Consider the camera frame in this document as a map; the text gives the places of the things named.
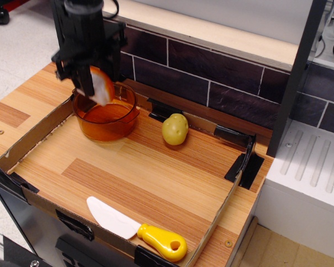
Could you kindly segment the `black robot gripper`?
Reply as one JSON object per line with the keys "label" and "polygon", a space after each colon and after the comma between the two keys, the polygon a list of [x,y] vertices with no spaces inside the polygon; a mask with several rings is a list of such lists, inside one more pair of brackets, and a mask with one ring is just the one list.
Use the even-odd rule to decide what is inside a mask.
{"label": "black robot gripper", "polygon": [[113,82],[119,80],[126,24],[105,18],[101,7],[84,7],[84,13],[75,14],[65,6],[71,23],[72,57],[63,68],[56,64],[56,75],[60,80],[71,79],[84,96],[93,96],[90,66],[104,71]]}

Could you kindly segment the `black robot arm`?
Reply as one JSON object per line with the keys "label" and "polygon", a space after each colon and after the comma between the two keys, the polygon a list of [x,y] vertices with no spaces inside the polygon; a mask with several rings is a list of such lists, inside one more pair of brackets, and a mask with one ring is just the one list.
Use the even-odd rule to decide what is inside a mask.
{"label": "black robot arm", "polygon": [[71,79],[87,97],[94,89],[91,67],[97,67],[112,81],[120,75],[120,51],[127,44],[126,25],[105,18],[103,1],[52,1],[53,18],[59,43],[52,56],[56,76]]}

